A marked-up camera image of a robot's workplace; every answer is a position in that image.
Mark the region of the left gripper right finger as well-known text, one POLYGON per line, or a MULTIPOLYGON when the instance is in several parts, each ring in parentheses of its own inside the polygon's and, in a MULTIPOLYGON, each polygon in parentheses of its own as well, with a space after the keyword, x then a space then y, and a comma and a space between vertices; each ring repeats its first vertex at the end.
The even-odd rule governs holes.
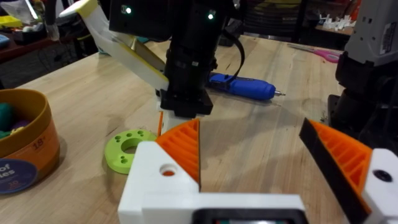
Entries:
POLYGON ((304 119, 299 136, 333 191, 345 223, 397 223, 396 154, 372 149, 311 119, 304 119))

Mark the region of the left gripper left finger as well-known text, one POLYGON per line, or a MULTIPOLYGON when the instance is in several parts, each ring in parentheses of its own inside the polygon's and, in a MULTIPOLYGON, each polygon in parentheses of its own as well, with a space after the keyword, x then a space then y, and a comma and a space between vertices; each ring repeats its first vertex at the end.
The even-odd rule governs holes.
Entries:
POLYGON ((200 120, 191 119, 154 141, 138 144, 118 206, 120 223, 144 223, 144 197, 200 189, 200 120))

